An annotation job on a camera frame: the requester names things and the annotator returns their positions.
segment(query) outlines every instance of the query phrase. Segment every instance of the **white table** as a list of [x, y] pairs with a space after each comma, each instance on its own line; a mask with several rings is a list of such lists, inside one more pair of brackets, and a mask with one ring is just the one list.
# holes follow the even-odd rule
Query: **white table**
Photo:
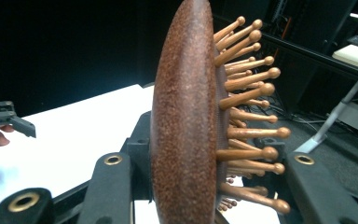
[[[35, 125], [36, 139], [6, 133], [11, 142], [0, 147], [0, 202], [28, 188], [48, 189], [56, 197], [89, 180], [102, 155], [120, 151], [152, 99], [153, 87], [134, 85], [25, 117]], [[225, 216], [232, 224], [279, 223], [272, 209], [247, 202]], [[154, 203], [136, 201], [135, 218], [158, 223]]]

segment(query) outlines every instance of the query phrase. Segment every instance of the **wooden peg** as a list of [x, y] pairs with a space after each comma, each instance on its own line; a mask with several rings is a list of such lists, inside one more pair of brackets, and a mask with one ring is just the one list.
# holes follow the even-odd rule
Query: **wooden peg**
[[274, 91], [275, 87], [270, 83], [266, 83], [258, 89], [254, 89], [240, 94], [235, 94], [231, 97], [220, 100], [219, 106], [222, 110], [226, 110], [231, 108], [232, 106], [243, 104], [244, 102], [247, 102], [259, 96], [271, 95]]
[[223, 28], [219, 32], [213, 35], [213, 41], [214, 43], [219, 42], [223, 37], [228, 35], [230, 32], [234, 31], [237, 27], [245, 24], [245, 18], [244, 17], [238, 17], [236, 21], [231, 23], [229, 26]]
[[243, 39], [240, 43], [236, 44], [235, 46], [231, 47], [230, 49], [226, 50], [224, 53], [217, 55], [214, 58], [214, 66], [220, 67], [224, 63], [228, 62], [230, 58], [238, 53], [241, 49], [246, 48], [250, 44], [258, 41], [261, 38], [261, 32], [258, 30], [252, 31], [248, 37]]
[[233, 147], [233, 148], [245, 149], [245, 150], [255, 150], [255, 151], [261, 150], [258, 147], [254, 147], [254, 146], [244, 143], [238, 139], [228, 139], [228, 146]]
[[244, 189], [243, 187], [233, 187], [230, 186], [229, 184], [223, 183], [220, 185], [220, 193], [230, 198], [245, 200], [252, 203], [263, 204], [265, 206], [273, 208], [275, 211], [281, 214], [288, 214], [290, 212], [290, 206], [284, 200], [281, 199], [273, 200], [252, 193], [249, 190]]
[[249, 161], [249, 160], [228, 161], [227, 166], [228, 169], [230, 168], [256, 169], [256, 170], [270, 171], [277, 175], [281, 175], [284, 173], [284, 166], [278, 162], [274, 164], [270, 164], [260, 161]]
[[252, 51], [258, 51], [261, 49], [261, 45], [259, 43], [254, 43], [252, 46], [250, 47], [246, 47], [241, 49], [240, 51], [238, 51], [236, 54], [234, 54], [228, 61], [231, 61], [233, 59], [236, 59], [242, 55], [245, 55], [247, 53], [250, 53]]
[[249, 84], [255, 83], [257, 81], [262, 81], [268, 78], [276, 78], [281, 74], [279, 68], [273, 67], [270, 68], [267, 72], [262, 72], [259, 74], [254, 74], [248, 77], [242, 77], [234, 80], [229, 80], [225, 83], [226, 91], [235, 91], [241, 88], [248, 86]]
[[246, 85], [244, 88], [245, 89], [257, 89], [257, 88], [260, 88], [264, 84], [266, 84], [264, 81], [258, 81], [258, 82], [254, 82], [249, 85]]
[[222, 200], [222, 202], [230, 203], [232, 206], [237, 206], [237, 205], [238, 205], [237, 202], [235, 202], [234, 200], [230, 200], [230, 199], [228, 199], [228, 198], [224, 198], [224, 199]]
[[231, 80], [231, 79], [237, 79], [237, 78], [242, 78], [242, 77], [248, 77], [248, 76], [251, 76], [252, 74], [253, 73], [251, 70], [247, 70], [242, 73], [236, 73], [236, 74], [230, 75], [227, 77], [227, 79]]
[[267, 101], [267, 100], [259, 101], [259, 100], [252, 99], [252, 100], [248, 100], [248, 101], [244, 102], [244, 104], [245, 105], [258, 105], [262, 108], [269, 107], [269, 101]]
[[288, 138], [290, 130], [285, 127], [279, 129], [241, 129], [228, 128], [227, 138], [257, 138], [257, 137], [280, 137]]
[[229, 67], [232, 67], [232, 66], [236, 66], [239, 64], [243, 64], [243, 63], [250, 63], [250, 62], [255, 62], [255, 57], [249, 57], [248, 59], [237, 61], [234, 63], [226, 63], [225, 68], [228, 69]]
[[248, 113], [243, 110], [239, 110], [236, 107], [231, 107], [229, 112], [231, 119], [239, 119], [239, 120], [254, 120], [254, 121], [267, 121], [269, 123], [275, 123], [278, 118], [275, 115], [259, 115], [254, 113]]
[[278, 158], [278, 151], [273, 147], [265, 147], [262, 150], [242, 150], [242, 149], [216, 150], [216, 159], [218, 161], [259, 160], [259, 159], [274, 161], [277, 158]]
[[245, 176], [246, 178], [252, 178], [253, 175], [264, 176], [266, 171], [261, 169], [248, 169], [248, 168], [241, 168], [241, 167], [228, 167], [227, 173], [231, 175], [237, 176]]
[[254, 30], [258, 30], [263, 26], [263, 22], [261, 20], [255, 20], [252, 25], [238, 31], [236, 34], [231, 35], [229, 38], [225, 39], [225, 41], [221, 41], [216, 44], [217, 50], [226, 49], [229, 46], [233, 45], [235, 42], [239, 41], [241, 38], [250, 34]]
[[244, 189], [248, 190], [249, 192], [261, 195], [261, 196], [267, 196], [269, 195], [269, 190], [266, 189], [265, 187], [261, 187], [261, 186], [255, 186], [253, 188], [249, 188], [249, 187], [243, 187]]
[[231, 119], [230, 123], [236, 126], [237, 128], [246, 128], [246, 124], [238, 119]]
[[237, 64], [235, 66], [230, 66], [230, 67], [226, 68], [226, 74], [229, 76], [229, 75], [232, 75], [235, 73], [239, 73], [239, 72], [243, 72], [246, 70], [256, 68], [258, 66], [272, 65], [273, 63], [274, 63], [274, 58], [271, 56], [268, 56], [263, 60], [258, 60], [258, 61], [254, 61], [254, 62], [248, 62], [248, 63], [241, 63], [241, 64]]

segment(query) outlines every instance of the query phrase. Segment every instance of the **brass ring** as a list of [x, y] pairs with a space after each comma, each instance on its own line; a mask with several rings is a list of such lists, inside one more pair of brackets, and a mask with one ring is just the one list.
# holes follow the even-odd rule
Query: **brass ring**
[[39, 201], [39, 198], [39, 194], [35, 192], [24, 193], [11, 201], [8, 205], [8, 210], [14, 213], [22, 212], [34, 206]]
[[110, 156], [104, 159], [106, 165], [116, 165], [123, 161], [123, 158], [118, 155]]
[[306, 164], [306, 165], [313, 165], [315, 163], [315, 160], [313, 158], [305, 156], [305, 155], [296, 155], [295, 159], [296, 159], [296, 161]]

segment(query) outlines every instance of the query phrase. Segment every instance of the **peg rounded tip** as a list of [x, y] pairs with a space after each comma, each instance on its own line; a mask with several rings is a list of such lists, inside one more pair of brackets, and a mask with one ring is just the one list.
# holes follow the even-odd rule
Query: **peg rounded tip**
[[251, 40], [252, 42], [256, 42], [261, 38], [261, 32], [259, 30], [253, 30], [250, 34], [249, 34], [249, 40]]
[[278, 117], [276, 117], [275, 115], [270, 115], [269, 116], [269, 123], [276, 123], [278, 121]]
[[290, 212], [290, 205], [284, 200], [274, 200], [272, 207], [281, 214], [288, 214]]
[[256, 186], [256, 189], [260, 190], [259, 194], [263, 196], [269, 195], [269, 190], [266, 187]]
[[290, 129], [281, 127], [278, 129], [278, 135], [280, 138], [288, 138], [291, 134]]
[[255, 29], [260, 29], [263, 26], [263, 22], [261, 20], [255, 20], [254, 22], [252, 22], [252, 26]]
[[275, 163], [273, 172], [275, 174], [277, 174], [277, 175], [283, 174], [284, 173], [284, 166], [281, 163]]
[[260, 102], [260, 106], [263, 107], [263, 108], [269, 107], [269, 101], [267, 101], [267, 100], [262, 100], [262, 101]]
[[261, 153], [266, 160], [275, 161], [278, 158], [278, 151], [273, 147], [265, 147]]
[[254, 43], [253, 48], [254, 48], [254, 51], [258, 51], [258, 50], [261, 49], [261, 44], [260, 43]]
[[275, 92], [275, 87], [271, 83], [266, 83], [262, 87], [260, 87], [260, 92], [263, 95], [271, 95]]
[[281, 74], [281, 70], [277, 67], [273, 67], [268, 70], [268, 74], [270, 78], [277, 78]]
[[244, 17], [238, 17], [237, 22], [238, 22], [239, 25], [244, 25], [245, 24], [245, 18]]
[[264, 59], [265, 65], [272, 65], [274, 63], [274, 57], [272, 56], [267, 56]]

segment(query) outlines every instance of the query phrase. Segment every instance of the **speckled brown surface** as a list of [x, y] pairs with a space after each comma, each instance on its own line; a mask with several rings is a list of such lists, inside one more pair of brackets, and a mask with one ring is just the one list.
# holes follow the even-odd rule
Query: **speckled brown surface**
[[151, 161], [160, 223], [213, 223], [216, 107], [212, 12], [185, 0], [158, 65]]

